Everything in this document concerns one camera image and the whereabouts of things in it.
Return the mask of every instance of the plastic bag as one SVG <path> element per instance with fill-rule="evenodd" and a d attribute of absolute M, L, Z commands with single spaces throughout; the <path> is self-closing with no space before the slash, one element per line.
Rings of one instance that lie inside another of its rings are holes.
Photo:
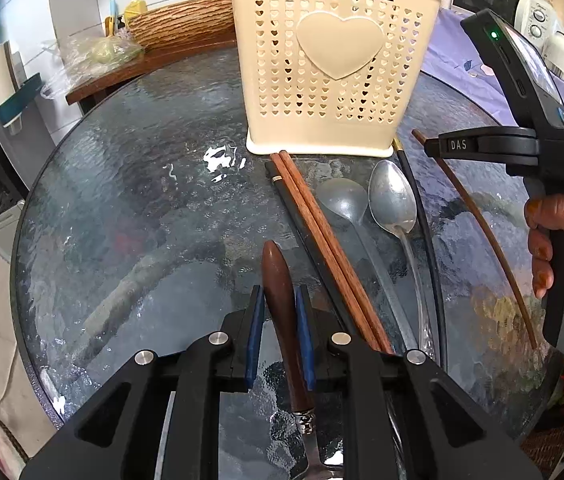
<path fill-rule="evenodd" d="M 133 40 L 119 36 L 107 38 L 74 38 L 58 48 L 45 48 L 63 58 L 63 68 L 56 72 L 42 88 L 42 97 L 56 99 L 89 79 L 98 78 L 114 70 L 142 52 L 143 47 Z"/>

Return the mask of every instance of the textured glass tabletop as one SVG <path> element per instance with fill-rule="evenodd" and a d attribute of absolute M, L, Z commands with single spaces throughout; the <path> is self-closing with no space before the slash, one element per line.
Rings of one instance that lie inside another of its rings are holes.
<path fill-rule="evenodd" d="M 526 296 L 540 348 L 533 351 L 511 290 L 475 220 L 411 137 L 494 124 L 447 85 L 421 74 L 399 136 L 428 213 L 443 280 L 449 374 L 513 437 L 523 433 L 559 367 L 541 338 L 531 293 L 520 179 L 504 167 L 451 162 L 491 224 Z M 264 241 L 283 249 L 296 285 L 325 295 L 265 175 L 247 152 L 236 50 L 182 60 L 143 76 L 84 118 L 51 157 L 18 234 L 12 287 L 25 362 L 65 420 L 139 349 L 185 349 L 245 308 L 259 284 Z M 310 187 L 344 176 L 367 187 L 376 160 L 298 156 Z M 355 231 L 326 213 L 392 338 L 389 307 Z M 364 225 L 377 243 L 415 327 L 412 276 L 397 238 Z M 424 244 L 411 233 L 434 304 Z M 341 445 L 338 399 L 319 402 L 321 446 Z M 265 322 L 251 393 L 222 396 L 220 478 L 287 478 L 301 470 L 279 347 Z"/>

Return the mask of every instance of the basket base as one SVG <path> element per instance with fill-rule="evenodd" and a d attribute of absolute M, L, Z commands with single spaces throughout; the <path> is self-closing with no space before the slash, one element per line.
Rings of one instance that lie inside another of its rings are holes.
<path fill-rule="evenodd" d="M 388 158 L 393 155 L 393 146 L 387 150 L 368 148 L 365 146 L 318 146 L 316 144 L 288 144 L 285 142 L 268 142 L 256 144 L 251 138 L 251 129 L 246 136 L 246 149 L 255 155 L 270 155 L 286 150 L 288 153 L 317 153 L 320 155 L 357 155 Z"/>

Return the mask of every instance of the microwave knob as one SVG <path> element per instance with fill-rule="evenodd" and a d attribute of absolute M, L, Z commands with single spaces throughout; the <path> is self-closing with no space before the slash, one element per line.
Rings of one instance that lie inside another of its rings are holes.
<path fill-rule="evenodd" d="M 540 23 L 546 20 L 546 14 L 542 12 L 540 9 L 536 9 L 533 11 L 533 17 Z"/>
<path fill-rule="evenodd" d="M 529 29 L 529 31 L 531 32 L 531 36 L 533 36 L 534 38 L 541 38 L 542 37 L 542 29 L 540 27 L 538 27 L 537 25 L 531 25 L 531 28 Z"/>

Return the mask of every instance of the purple tablecloth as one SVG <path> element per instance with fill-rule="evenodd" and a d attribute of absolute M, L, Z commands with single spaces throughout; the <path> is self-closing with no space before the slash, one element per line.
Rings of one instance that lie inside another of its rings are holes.
<path fill-rule="evenodd" d="M 462 92 L 500 124 L 515 126 L 500 83 L 495 76 L 489 76 L 481 70 L 480 56 L 460 27 L 460 22 L 466 16 L 452 10 L 440 10 L 422 71 Z M 467 62 L 471 62 L 470 70 L 465 68 Z M 564 82 L 556 77 L 553 79 L 564 100 Z"/>

